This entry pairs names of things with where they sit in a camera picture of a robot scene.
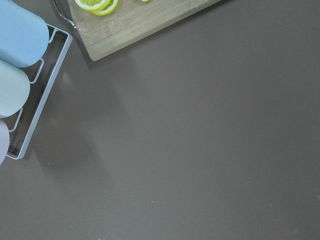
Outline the light blue cup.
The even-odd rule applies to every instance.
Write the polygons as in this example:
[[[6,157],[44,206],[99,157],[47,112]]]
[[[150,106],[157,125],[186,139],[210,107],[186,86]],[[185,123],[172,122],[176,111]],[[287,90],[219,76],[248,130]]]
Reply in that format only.
[[[0,2],[0,58],[19,68],[35,64],[49,44],[49,29],[38,15],[11,0]]]

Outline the lower lemon slice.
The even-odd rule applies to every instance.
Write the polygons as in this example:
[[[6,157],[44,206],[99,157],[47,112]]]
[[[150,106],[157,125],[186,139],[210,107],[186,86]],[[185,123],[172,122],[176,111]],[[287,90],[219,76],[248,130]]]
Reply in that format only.
[[[119,0],[111,0],[109,4],[102,10],[89,11],[94,16],[106,16],[112,13],[118,6]]]

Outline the pink cup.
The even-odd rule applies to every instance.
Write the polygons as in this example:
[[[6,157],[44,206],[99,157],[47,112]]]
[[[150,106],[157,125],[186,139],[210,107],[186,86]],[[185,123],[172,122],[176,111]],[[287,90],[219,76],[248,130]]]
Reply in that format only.
[[[3,163],[10,145],[10,134],[6,123],[0,120],[0,164]]]

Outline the bamboo cutting board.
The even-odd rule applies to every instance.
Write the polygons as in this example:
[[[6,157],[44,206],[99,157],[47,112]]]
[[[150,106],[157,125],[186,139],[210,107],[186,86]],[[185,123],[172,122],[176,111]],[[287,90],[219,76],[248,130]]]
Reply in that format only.
[[[217,0],[121,0],[105,16],[68,2],[70,14],[92,61],[98,61],[211,5]]]

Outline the white cup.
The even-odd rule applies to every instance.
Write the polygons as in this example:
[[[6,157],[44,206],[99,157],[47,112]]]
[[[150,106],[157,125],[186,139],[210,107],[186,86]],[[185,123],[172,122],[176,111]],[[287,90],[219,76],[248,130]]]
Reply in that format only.
[[[30,81],[21,69],[0,61],[0,118],[7,118],[20,110],[30,93]]]

